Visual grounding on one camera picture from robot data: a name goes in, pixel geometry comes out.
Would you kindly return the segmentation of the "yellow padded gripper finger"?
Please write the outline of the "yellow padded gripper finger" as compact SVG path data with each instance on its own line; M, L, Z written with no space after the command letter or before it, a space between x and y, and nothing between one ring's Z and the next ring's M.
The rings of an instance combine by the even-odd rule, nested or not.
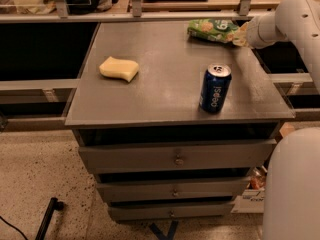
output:
M238 47L249 47L249 43L246 39L246 34L244 33L235 34L232 43Z

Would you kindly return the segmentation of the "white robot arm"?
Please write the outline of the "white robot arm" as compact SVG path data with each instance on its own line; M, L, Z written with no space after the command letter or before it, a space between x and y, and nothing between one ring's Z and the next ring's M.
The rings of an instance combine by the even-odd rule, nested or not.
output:
M320 91L320 5L282 0L254 17L246 40L254 48L289 41ZM274 149L266 178L262 240L320 240L320 128L295 130Z

